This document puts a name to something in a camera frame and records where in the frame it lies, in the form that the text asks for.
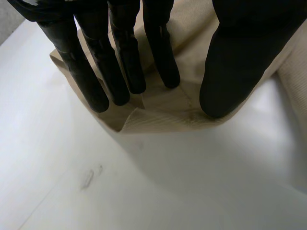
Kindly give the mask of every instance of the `gray wall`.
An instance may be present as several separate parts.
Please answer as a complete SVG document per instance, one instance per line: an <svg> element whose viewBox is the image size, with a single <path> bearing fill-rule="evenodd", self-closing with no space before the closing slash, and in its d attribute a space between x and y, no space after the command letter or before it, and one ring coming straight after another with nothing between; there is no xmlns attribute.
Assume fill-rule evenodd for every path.
<svg viewBox="0 0 307 230"><path fill-rule="evenodd" d="M23 21L23 16L21 16L6 0L0 0L0 45Z"/></svg>

